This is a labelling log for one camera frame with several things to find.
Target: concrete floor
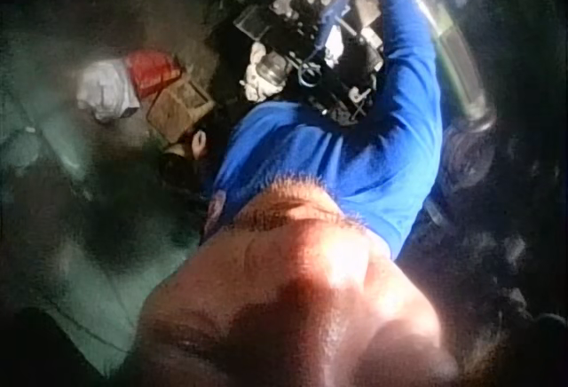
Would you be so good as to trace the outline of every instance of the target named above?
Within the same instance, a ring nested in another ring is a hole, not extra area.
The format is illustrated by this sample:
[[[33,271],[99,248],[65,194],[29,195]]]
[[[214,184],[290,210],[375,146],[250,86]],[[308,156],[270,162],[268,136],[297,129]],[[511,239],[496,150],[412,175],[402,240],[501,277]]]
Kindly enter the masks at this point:
[[[194,252],[199,220],[162,187],[145,109],[100,125],[75,104],[96,59],[176,53],[207,86],[203,0],[27,0],[3,7],[0,303],[45,309],[102,373],[150,290]]]

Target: long-sleeved blue shirt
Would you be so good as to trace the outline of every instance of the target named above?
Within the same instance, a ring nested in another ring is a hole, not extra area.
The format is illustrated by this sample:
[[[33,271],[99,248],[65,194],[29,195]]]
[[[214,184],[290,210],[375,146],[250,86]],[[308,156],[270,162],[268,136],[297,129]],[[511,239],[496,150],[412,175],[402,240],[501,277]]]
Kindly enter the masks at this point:
[[[209,234],[276,178],[316,178],[339,207],[402,249],[438,172],[442,142],[435,52],[414,0],[382,0],[386,82],[345,129],[311,107],[269,102],[237,125],[212,193],[225,204]]]

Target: white plastic bag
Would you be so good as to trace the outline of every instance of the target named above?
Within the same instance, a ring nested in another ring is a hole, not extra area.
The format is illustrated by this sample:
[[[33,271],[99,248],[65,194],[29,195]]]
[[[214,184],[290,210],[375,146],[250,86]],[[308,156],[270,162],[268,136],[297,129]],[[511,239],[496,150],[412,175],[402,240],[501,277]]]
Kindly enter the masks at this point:
[[[101,122],[120,118],[130,107],[140,107],[124,62],[102,60],[85,68],[77,88],[77,105],[90,108]]]

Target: red bag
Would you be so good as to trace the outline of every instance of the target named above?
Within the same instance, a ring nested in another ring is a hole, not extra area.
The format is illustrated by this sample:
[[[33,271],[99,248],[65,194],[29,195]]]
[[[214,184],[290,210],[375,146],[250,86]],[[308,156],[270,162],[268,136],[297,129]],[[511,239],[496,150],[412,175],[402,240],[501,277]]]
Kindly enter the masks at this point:
[[[168,53],[160,51],[134,51],[124,59],[124,63],[139,99],[161,91],[182,74],[179,63]]]

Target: wire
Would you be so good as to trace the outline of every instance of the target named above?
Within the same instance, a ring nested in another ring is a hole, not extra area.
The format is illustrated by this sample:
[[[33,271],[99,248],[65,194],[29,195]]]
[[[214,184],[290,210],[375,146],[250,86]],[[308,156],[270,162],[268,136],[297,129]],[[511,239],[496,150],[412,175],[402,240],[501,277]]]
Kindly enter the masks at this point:
[[[312,54],[310,54],[306,59],[304,59],[304,61],[302,61],[302,63],[300,63],[300,67],[298,68],[298,82],[303,87],[313,88],[318,84],[317,82],[316,83],[309,83],[306,80],[304,80],[304,67],[307,66],[307,64],[310,61],[312,61],[312,59],[315,57],[315,55],[317,53],[318,53],[318,49],[316,48],[312,51]]]

